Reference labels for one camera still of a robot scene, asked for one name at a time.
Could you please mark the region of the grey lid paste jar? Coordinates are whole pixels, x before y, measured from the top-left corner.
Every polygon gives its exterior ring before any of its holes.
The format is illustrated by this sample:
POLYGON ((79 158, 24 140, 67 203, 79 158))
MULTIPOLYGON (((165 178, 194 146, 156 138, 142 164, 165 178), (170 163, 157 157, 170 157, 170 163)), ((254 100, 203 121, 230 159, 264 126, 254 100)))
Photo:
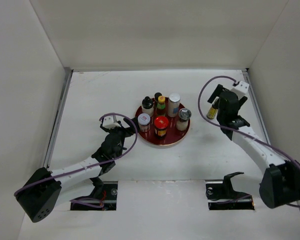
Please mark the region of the grey lid paste jar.
POLYGON ((151 117, 147 113, 141 113, 137 117, 139 129, 141 132, 146 133, 151 128, 151 117))

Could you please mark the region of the black cap white-powder bottle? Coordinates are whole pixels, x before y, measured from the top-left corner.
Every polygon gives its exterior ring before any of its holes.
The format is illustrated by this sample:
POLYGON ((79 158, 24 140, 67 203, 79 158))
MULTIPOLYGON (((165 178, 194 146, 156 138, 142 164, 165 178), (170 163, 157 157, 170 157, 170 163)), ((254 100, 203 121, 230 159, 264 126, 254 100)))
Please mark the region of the black cap white-powder bottle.
POLYGON ((154 102, 149 96, 146 96, 142 100, 141 110, 142 110, 142 113, 148 114, 150 117, 152 117, 154 115, 154 102))

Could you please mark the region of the red lid sauce jar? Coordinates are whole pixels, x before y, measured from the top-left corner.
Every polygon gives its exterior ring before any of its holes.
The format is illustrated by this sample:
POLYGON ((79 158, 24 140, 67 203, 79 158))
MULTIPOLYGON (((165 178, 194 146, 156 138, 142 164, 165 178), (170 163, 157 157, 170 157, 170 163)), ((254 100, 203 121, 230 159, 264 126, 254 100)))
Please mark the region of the red lid sauce jar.
POLYGON ((158 139, 163 139, 167 134, 169 120, 165 116, 158 116, 154 119, 154 134, 158 139))

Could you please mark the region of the yellow cap chili sauce bottle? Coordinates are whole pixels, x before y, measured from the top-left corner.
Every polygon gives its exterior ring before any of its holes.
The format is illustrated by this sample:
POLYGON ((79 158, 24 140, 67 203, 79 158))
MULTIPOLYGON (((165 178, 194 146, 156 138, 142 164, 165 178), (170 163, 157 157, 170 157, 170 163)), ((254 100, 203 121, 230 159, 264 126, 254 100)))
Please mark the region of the yellow cap chili sauce bottle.
POLYGON ((163 95, 160 95, 157 99, 156 115, 165 116, 165 114, 166 114, 166 98, 163 95))

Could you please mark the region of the black cap cumin spice bottle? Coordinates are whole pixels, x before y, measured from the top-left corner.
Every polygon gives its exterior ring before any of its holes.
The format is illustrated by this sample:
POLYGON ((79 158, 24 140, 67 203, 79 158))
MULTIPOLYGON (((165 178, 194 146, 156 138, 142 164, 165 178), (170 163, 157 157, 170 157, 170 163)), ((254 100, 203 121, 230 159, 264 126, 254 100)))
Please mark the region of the black cap cumin spice bottle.
POLYGON ((162 93, 156 92, 156 93, 154 94, 154 99, 155 99, 155 101, 157 101, 157 100, 159 99, 160 96, 162 96, 162 93))

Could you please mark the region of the silver top salt shaker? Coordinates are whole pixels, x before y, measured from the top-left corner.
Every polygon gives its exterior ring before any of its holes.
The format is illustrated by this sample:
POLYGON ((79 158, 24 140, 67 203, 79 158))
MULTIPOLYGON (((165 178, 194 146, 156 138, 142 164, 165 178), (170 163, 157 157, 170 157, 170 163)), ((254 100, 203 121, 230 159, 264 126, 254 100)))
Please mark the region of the silver top salt shaker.
POLYGON ((178 112, 178 120, 175 124, 177 130, 185 131, 188 127, 192 112, 188 108, 181 108, 178 112))

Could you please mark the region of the white cylinder spice shaker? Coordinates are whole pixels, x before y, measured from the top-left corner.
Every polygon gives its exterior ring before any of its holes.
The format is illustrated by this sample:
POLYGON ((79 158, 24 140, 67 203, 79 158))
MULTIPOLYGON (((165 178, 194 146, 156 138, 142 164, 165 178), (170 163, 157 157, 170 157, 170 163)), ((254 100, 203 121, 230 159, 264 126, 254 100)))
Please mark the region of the white cylinder spice shaker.
POLYGON ((179 112, 181 97, 178 93, 171 93, 168 97, 167 115, 171 118, 177 116, 179 112))

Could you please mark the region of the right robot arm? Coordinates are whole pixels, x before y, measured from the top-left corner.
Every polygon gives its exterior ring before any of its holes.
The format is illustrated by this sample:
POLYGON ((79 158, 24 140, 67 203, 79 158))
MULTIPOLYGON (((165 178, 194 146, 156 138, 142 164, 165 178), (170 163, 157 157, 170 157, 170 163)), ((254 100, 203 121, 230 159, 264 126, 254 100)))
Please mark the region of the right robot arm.
POLYGON ((218 99, 216 119, 221 131, 241 147, 263 174, 258 192, 263 203, 270 209, 300 200, 300 166, 264 145, 249 122, 239 115, 247 97, 239 98, 234 89, 218 84, 210 98, 218 99))

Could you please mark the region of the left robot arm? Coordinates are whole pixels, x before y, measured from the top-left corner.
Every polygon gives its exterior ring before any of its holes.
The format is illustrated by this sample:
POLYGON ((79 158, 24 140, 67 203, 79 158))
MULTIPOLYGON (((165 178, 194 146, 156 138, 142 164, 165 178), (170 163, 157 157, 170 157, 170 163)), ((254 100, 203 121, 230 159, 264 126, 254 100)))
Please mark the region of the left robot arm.
POLYGON ((37 169, 14 197, 33 223, 45 219, 52 210, 65 202, 86 205, 90 199, 102 195, 100 177, 108 173, 116 160, 131 151, 125 148, 125 139, 137 137, 140 130, 137 117, 123 117, 127 127, 115 120, 117 114, 105 114, 100 118, 100 128, 107 133, 100 147, 90 157, 68 167, 48 170, 37 169))

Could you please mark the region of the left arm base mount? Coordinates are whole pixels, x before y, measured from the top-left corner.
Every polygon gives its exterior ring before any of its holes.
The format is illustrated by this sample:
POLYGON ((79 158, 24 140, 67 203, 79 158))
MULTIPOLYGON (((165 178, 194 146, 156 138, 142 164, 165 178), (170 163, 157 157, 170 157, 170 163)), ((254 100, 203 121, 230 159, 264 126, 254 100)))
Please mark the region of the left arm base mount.
POLYGON ((117 181, 96 182, 90 195, 81 196, 76 199, 79 203, 70 203, 71 211, 116 211, 118 197, 117 181))

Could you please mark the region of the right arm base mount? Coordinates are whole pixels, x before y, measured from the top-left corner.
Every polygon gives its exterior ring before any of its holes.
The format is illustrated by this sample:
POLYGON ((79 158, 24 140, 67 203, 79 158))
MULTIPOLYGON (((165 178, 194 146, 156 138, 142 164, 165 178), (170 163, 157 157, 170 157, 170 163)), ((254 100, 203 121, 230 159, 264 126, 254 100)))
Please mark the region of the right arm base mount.
POLYGON ((237 171, 225 175, 223 179, 205 181, 205 195, 210 211, 255 210, 253 197, 233 188, 232 179, 243 174, 237 171))

